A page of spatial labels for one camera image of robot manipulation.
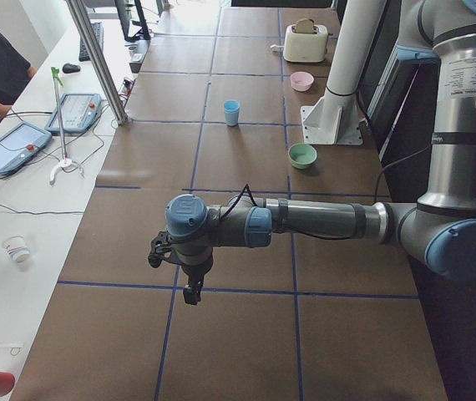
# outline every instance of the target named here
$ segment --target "white table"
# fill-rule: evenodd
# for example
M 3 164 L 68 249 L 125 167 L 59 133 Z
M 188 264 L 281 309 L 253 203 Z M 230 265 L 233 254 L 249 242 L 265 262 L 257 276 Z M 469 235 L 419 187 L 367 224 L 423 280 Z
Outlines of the white table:
M 129 52 L 124 47 L 119 21 L 105 20 L 103 24 L 104 56 L 119 89 L 124 77 L 133 78 Z M 72 26 L 13 106 L 15 111 L 53 111 L 51 67 L 60 69 L 64 63 L 78 63 L 78 41 L 78 32 Z M 61 93 L 96 92 L 104 97 L 92 64 L 80 65 L 79 73 L 60 73 L 64 85 Z M 44 127 L 48 116 L 24 116 L 23 119 Z M 4 119 L 0 136 L 19 122 L 17 117 Z M 0 180 L 0 204 L 18 211 L 84 211 L 116 126 L 113 113 L 107 108 L 94 130 L 104 146 L 84 163 L 84 178 L 77 171 L 71 174 L 60 171 L 55 185 L 50 186 L 48 177 L 58 162 L 46 158 Z M 68 153 L 73 160 L 82 161 L 100 145 L 90 130 L 68 146 Z M 52 150 L 57 157 L 61 155 L 58 137 L 53 137 L 46 148 L 47 152 Z M 39 154 L 34 160 L 42 157 L 43 154 Z M 16 378 L 21 373 L 81 219 L 81 214 L 30 216 L 0 207 L 0 371 L 13 373 Z M 19 264 L 10 261 L 1 247 L 4 239 L 14 235 L 23 236 L 32 252 L 27 261 Z M 9 395 L 0 399 L 9 399 Z

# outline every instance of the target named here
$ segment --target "warning label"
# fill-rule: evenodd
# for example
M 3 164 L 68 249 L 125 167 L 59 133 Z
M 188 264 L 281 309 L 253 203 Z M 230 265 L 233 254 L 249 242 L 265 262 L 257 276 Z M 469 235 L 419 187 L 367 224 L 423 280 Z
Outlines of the warning label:
M 476 97 L 476 57 L 452 61 L 441 71 L 438 100 Z

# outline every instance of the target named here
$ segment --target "reacher tool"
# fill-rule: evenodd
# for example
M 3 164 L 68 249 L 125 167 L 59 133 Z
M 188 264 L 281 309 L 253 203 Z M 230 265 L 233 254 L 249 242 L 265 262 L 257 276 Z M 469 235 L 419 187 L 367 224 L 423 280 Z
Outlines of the reacher tool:
M 51 71 L 53 72 L 53 81 L 54 81 L 54 95 L 56 96 L 56 108 L 58 112 L 58 127 L 60 131 L 60 143 L 62 145 L 62 159 L 58 162 L 56 166 L 54 166 L 53 170 L 51 171 L 51 175 L 48 179 L 48 183 L 50 185 L 54 185 L 56 181 L 56 174 L 60 171 L 73 166 L 73 168 L 77 168 L 80 171 L 80 175 L 84 177 L 84 170 L 80 163 L 69 159 L 68 157 L 68 149 L 65 144 L 65 133 L 63 132 L 63 119 L 62 119 L 62 104 L 60 102 L 60 95 L 58 89 L 58 83 L 63 86 L 62 81 L 58 77 L 58 73 L 60 72 L 59 69 L 55 67 L 51 67 Z

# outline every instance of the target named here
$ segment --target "blue tablet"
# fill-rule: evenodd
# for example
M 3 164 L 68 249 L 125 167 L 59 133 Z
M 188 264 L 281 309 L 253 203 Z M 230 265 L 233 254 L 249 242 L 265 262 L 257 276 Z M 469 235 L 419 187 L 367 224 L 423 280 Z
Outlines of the blue tablet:
M 63 132 L 66 135 L 83 134 L 99 117 L 101 97 L 99 94 L 63 94 L 62 105 Z M 59 134 L 58 108 L 48 119 L 45 129 L 54 135 Z
M 0 175 L 20 169 L 44 148 L 52 135 L 27 122 L 22 122 L 0 138 Z

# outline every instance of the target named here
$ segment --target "small blue cup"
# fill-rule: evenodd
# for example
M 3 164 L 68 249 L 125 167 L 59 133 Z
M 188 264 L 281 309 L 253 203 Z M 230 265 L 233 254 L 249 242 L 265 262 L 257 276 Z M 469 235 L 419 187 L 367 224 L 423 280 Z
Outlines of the small blue cup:
M 238 100 L 227 100 L 223 103 L 223 112 L 225 113 L 225 122 L 230 127 L 238 125 L 240 116 L 240 102 Z

